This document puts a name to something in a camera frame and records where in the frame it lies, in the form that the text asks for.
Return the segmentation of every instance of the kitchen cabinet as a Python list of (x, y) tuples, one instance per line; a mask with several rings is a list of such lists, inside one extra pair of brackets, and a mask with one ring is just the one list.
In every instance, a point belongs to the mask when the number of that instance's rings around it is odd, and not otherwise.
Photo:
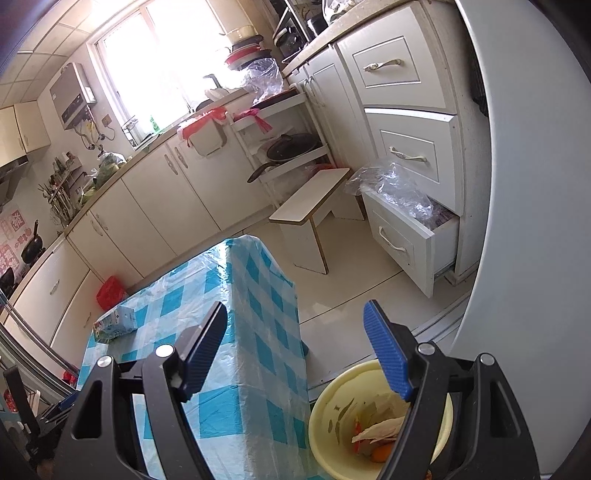
[(177, 255), (220, 231), (181, 173), (183, 168), (164, 144), (123, 176), (142, 211)]
[(142, 275), (116, 247), (92, 213), (87, 212), (78, 221), (68, 240), (103, 281), (114, 275), (124, 287), (130, 288), (142, 280)]
[(37, 102), (17, 103), (14, 112), (27, 153), (51, 145)]
[(180, 171), (221, 230), (270, 205), (258, 181), (247, 183), (253, 168), (232, 129), (225, 127), (227, 143), (207, 157), (178, 137), (168, 140)]
[(0, 110), (0, 167), (26, 155), (14, 107)]
[(89, 272), (68, 242), (62, 242), (43, 262), (14, 307), (47, 343), (51, 341), (67, 306)]
[(306, 65), (306, 92), (330, 138), (337, 163), (354, 171), (367, 166), (375, 156), (367, 120), (349, 82), (339, 53), (327, 48)]
[(99, 277), (88, 272), (50, 343), (51, 348), (77, 367), (82, 364), (93, 324), (104, 313), (96, 302), (96, 293), (101, 286)]
[(173, 250), (122, 181), (111, 185), (90, 208), (90, 212), (143, 277), (174, 259)]

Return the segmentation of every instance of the table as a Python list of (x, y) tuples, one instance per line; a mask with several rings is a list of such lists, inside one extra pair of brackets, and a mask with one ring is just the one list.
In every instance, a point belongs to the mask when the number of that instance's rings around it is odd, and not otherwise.
[[(296, 292), (256, 237), (225, 240), (125, 300), (138, 330), (108, 345), (91, 336), (78, 389), (102, 355), (145, 358), (201, 323), (216, 300), (228, 310), (228, 329), (202, 391), (183, 404), (209, 468), (220, 480), (322, 479), (307, 439)], [(164, 479), (143, 396), (134, 407), (148, 472)]]

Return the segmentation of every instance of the wooden stool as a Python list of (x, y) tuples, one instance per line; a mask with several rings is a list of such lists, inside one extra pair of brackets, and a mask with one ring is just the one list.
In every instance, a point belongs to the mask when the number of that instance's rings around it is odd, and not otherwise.
[(320, 170), (269, 217), (270, 222), (280, 224), (297, 267), (329, 272), (316, 232), (316, 226), (329, 212), (338, 218), (364, 220), (356, 198), (343, 192), (349, 172), (349, 168)]

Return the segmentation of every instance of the red plastic bag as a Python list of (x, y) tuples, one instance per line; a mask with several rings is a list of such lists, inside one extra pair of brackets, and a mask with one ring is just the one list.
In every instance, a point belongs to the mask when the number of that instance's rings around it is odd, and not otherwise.
[(100, 308), (108, 312), (128, 296), (119, 279), (109, 277), (96, 294), (96, 301), (99, 303)]

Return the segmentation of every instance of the ceiling tile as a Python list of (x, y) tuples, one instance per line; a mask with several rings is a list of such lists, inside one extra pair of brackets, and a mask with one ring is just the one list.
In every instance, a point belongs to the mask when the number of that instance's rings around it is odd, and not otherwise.
[(60, 23), (76, 28), (92, 12), (91, 0), (78, 0), (63, 16)]
[(32, 102), (33, 100), (37, 100), (46, 86), (47, 80), (33, 80), (21, 102)]
[(14, 105), (15, 103), (20, 103), (22, 97), (25, 95), (30, 85), (30, 81), (14, 82), (12, 84), (12, 88), (8, 92), (8, 96), (4, 99), (4, 106), (10, 106)]
[(88, 38), (88, 34), (74, 30), (67, 39), (58, 47), (56, 53), (69, 57), (72, 55), (80, 45)]
[(2, 105), (4, 103), (4, 99), (6, 98), (6, 95), (8, 95), (8, 92), (10, 91), (11, 86), (12, 86), (12, 83), (8, 83), (6, 85), (0, 85), (0, 105)]
[(66, 11), (76, 3), (76, 0), (60, 0), (56, 3), (51, 10), (37, 22), (37, 25), (31, 30), (31, 32), (25, 37), (19, 50), (33, 51), (39, 45), (39, 42), (43, 40), (43, 37), (51, 30), (59, 19)]
[(4, 71), (2, 78), (0, 78), (0, 83), (14, 82), (30, 56), (31, 55), (28, 53), (17, 53), (8, 65), (6, 71)]
[(25, 66), (22, 68), (21, 73), (18, 74), (17, 80), (33, 80), (49, 57), (50, 55), (45, 55), (43, 53), (34, 53), (31, 55), (27, 63), (25, 63)]
[(73, 29), (64, 25), (57, 24), (53, 27), (39, 46), (35, 49), (36, 53), (54, 53), (57, 47), (61, 45)]
[(47, 60), (43, 68), (39, 70), (37, 78), (47, 79), (47, 81), (51, 80), (53, 76), (57, 73), (57, 71), (61, 68), (61, 66), (66, 62), (66, 60), (66, 57), (60, 57), (58, 55), (50, 56), (49, 60)]

